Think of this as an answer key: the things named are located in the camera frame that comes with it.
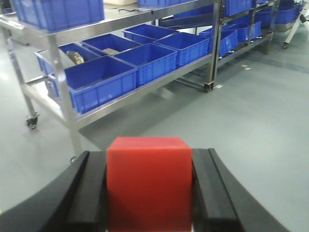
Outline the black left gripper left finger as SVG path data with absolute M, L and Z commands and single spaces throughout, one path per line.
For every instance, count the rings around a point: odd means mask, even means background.
M 56 179 L 2 213 L 2 232 L 104 232 L 106 152 L 85 151 Z

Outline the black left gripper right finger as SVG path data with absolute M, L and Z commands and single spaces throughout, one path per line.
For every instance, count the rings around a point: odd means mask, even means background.
M 193 231 L 286 232 L 234 177 L 215 149 L 194 148 Z

